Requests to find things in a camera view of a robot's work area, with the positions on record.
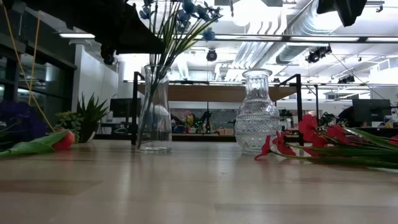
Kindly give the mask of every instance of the ceiling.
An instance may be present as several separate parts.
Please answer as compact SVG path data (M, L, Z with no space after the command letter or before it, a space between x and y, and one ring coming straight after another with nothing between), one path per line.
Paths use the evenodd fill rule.
M241 0L241 1L260 1L260 0ZM284 0L286 2L295 2L295 4L286 4L282 12L286 14L287 27L295 25L295 22L299 21L298 15L301 12L304 14L306 11L303 9L311 0ZM143 1L128 1L129 4L136 3L137 8L140 8ZM397 0L384 0L384 10L377 13L376 9L379 6L366 6L363 15L357 18L356 23L351 27L337 26L329 34L331 35L397 35L398 26L398 1ZM215 1L207 1L209 5L215 5ZM250 28L254 23L249 23L246 26L237 26L234 20L236 18L231 17L229 6L220 6L223 10L221 11L223 18L219 22L212 25L213 31L216 34L247 34L250 32ZM272 16L272 13L255 13L253 11L245 12L247 14L256 14L257 20L264 20ZM68 30L64 22L48 15L42 14L40 17L45 23L52 26L59 32L82 32L82 30ZM321 26L330 26L331 20L324 19L317 21ZM86 50L91 52L95 57L100 57L100 44L93 40L79 40L74 41L77 44L84 44ZM238 59L238 53L244 52L244 54L254 54L255 45L252 49L243 51L244 42L197 42L189 51L186 51L173 65L176 71L179 71L181 64L189 71L184 77L189 79L200 79L199 75L196 77L191 76L191 73L199 74L194 71L206 71L204 78L208 78L208 72L216 73L216 67L220 67L220 64L227 63L233 64ZM209 48L216 49L218 59L215 62L207 62L206 55ZM331 44L333 55L327 55L326 58L321 59L319 62L314 64L308 64L305 61L305 56L311 47L304 50L300 55L296 56L291 63L287 65L276 65L274 61L268 60L266 63L256 65L257 67L268 68L274 72L273 77L277 77L280 81L294 75L296 73L302 74L304 81L311 82L332 82L336 83L339 77L343 77L350 72L354 72L358 77L362 77L364 80L369 76L369 69L379 62L385 61L388 57L398 55L398 45L396 44ZM269 51L264 51L261 57L265 57L270 54ZM129 57L121 57L120 60L128 62Z

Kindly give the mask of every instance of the vase neck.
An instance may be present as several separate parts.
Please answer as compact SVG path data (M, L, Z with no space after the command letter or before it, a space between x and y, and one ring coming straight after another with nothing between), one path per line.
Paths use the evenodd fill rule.
M269 98L268 76L247 75L246 76L246 98Z

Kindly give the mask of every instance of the glass vase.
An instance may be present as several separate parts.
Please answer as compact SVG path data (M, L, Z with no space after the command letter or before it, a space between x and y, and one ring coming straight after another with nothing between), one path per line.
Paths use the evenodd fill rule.
M269 98L268 76L272 72L253 69L243 73L246 97L236 115L235 136L243 154L258 155L266 137L280 131L279 111Z
M163 65L147 65L145 69L145 97L138 123L136 149L144 153L165 153L172 149L170 119L169 74Z

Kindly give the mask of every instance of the computer monitor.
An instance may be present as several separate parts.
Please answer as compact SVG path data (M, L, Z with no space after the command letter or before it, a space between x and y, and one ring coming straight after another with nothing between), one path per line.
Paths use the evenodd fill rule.
M353 100L354 118L356 122L384 121L391 115L390 100Z
M134 108L132 107L132 99L111 99L110 110L113 112L114 118L126 118L127 115L129 118L132 117L132 111ZM137 116L140 115L141 110L141 99L137 99Z

